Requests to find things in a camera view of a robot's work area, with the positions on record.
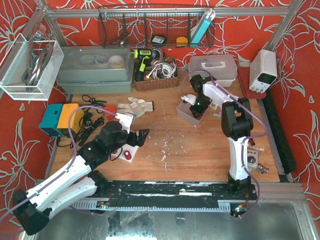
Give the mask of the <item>red spring front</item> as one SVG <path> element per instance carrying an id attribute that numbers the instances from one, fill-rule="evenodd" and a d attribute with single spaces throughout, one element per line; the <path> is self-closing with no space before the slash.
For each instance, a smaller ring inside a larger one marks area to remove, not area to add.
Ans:
<path id="1" fill-rule="evenodd" d="M 132 155 L 131 155 L 130 151 L 128 151 L 128 150 L 124 151 L 123 155 L 124 155 L 125 159 L 128 161 L 130 161 L 132 159 Z"/>

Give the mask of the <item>beige work glove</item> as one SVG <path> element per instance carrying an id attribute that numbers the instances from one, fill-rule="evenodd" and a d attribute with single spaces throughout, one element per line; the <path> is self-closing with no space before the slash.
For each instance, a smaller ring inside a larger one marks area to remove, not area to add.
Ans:
<path id="1" fill-rule="evenodd" d="M 146 112 L 153 112 L 155 110 L 153 101 L 145 101 L 144 99 L 135 97 L 128 97 L 127 100 L 129 101 L 129 103 L 119 103 L 117 105 L 117 113 L 130 113 L 139 118 Z"/>

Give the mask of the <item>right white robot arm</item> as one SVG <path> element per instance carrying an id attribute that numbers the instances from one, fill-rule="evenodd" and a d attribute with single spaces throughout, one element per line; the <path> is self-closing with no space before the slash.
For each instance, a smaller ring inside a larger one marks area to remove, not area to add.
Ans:
<path id="1" fill-rule="evenodd" d="M 200 118 L 212 102 L 221 108 L 221 129 L 228 138 L 230 149 L 227 191 L 231 197 L 240 198 L 251 187 L 247 150 L 254 123 L 250 115 L 250 101 L 232 95 L 211 76 L 194 75 L 190 85 L 196 92 L 195 102 L 190 107 L 194 118 Z"/>

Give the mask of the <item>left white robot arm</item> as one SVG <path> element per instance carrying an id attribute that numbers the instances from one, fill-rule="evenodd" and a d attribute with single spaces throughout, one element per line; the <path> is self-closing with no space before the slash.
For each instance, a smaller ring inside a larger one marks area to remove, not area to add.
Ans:
<path id="1" fill-rule="evenodd" d="M 90 196 L 107 192 L 108 181 L 97 167 L 124 145 L 141 147 L 150 130 L 127 131 L 109 121 L 92 141 L 85 143 L 65 166 L 35 187 L 12 196 L 13 214 L 27 235 L 40 232 L 60 211 Z"/>

